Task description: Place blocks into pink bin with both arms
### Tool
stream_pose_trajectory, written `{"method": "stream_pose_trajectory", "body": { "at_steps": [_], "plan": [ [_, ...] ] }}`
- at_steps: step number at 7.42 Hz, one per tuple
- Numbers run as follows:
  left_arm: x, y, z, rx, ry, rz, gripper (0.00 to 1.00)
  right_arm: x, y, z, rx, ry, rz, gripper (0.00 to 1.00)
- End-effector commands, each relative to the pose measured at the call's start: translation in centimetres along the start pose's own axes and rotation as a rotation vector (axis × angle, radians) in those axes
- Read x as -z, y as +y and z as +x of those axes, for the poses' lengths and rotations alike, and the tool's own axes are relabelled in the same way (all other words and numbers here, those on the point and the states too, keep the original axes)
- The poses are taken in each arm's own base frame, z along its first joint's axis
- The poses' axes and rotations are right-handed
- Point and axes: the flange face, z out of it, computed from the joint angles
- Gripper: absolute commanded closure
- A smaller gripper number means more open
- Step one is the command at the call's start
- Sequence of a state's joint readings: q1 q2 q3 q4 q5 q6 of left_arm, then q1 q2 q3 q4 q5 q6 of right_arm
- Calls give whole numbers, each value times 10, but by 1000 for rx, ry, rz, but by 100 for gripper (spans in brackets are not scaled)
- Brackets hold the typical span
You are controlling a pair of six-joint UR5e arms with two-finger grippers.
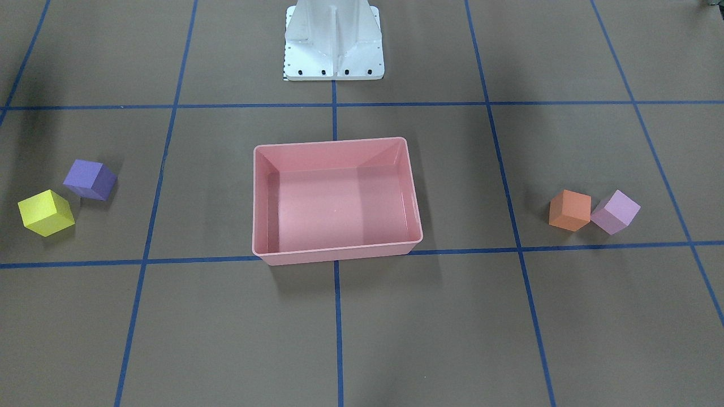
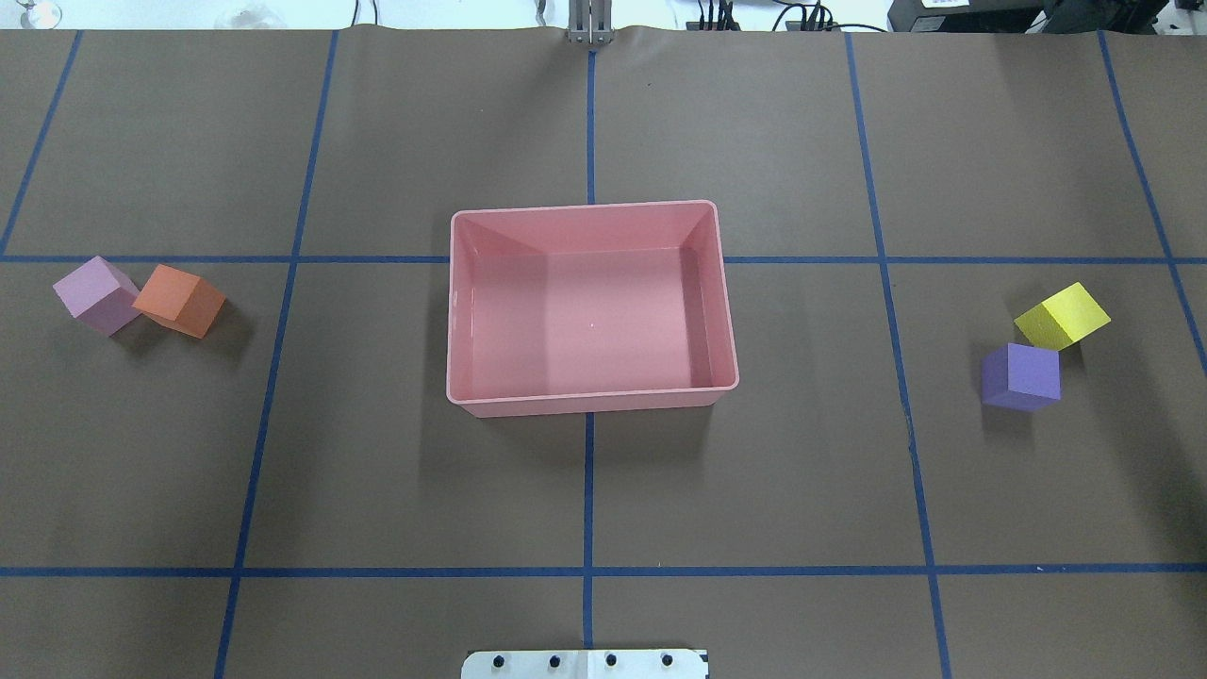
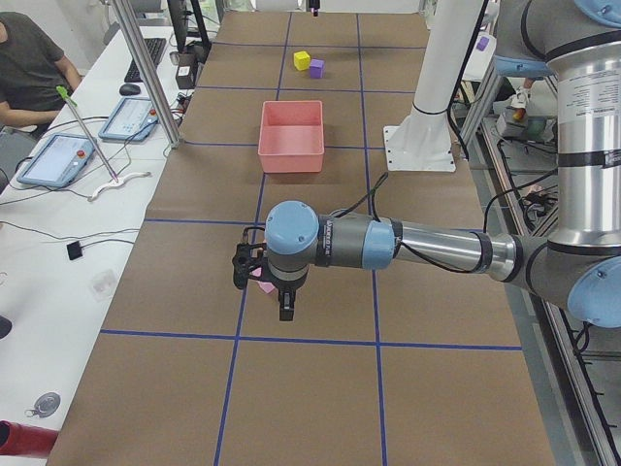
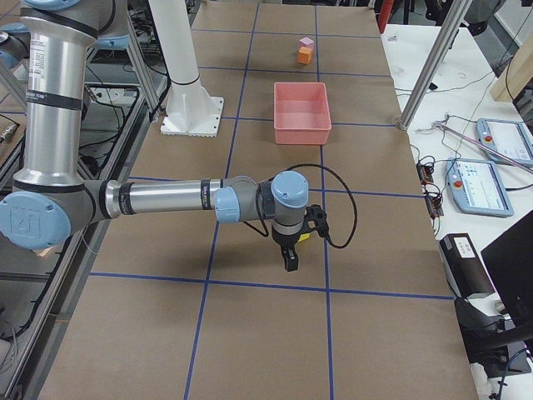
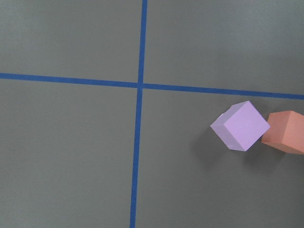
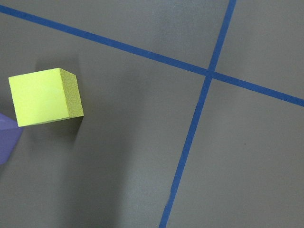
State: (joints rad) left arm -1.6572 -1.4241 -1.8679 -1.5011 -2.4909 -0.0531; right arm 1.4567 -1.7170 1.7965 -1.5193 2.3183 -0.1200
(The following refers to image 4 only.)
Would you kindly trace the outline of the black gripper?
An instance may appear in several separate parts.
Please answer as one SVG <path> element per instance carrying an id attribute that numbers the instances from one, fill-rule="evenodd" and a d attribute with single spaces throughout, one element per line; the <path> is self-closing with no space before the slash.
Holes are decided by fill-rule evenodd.
<path id="1" fill-rule="evenodd" d="M 299 258 L 294 250 L 302 234 L 317 232 L 321 238 L 329 236 L 326 212 L 317 204 L 302 208 L 281 207 L 271 220 L 272 237 L 281 247 L 287 272 L 298 269 Z"/>

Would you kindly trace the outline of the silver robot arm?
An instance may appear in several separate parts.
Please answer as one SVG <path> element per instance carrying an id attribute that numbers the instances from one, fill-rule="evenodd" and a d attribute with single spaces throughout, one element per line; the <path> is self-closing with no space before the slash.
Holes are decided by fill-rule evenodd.
<path id="1" fill-rule="evenodd" d="M 329 235 L 326 213 L 308 202 L 297 167 L 255 182 L 249 177 L 167 183 L 86 180 L 77 172 L 87 50 L 99 39 L 129 42 L 124 1 L 25 1 L 30 32 L 27 128 L 22 168 L 1 202 L 1 231 L 41 250 L 86 226 L 121 215 L 212 210 L 220 223 L 262 223 L 287 271 L 298 267 L 301 235 Z"/>
<path id="2" fill-rule="evenodd" d="M 1 26 L 1 61 L 13 69 L 30 56 L 31 34 L 28 27 L 19 22 Z"/>

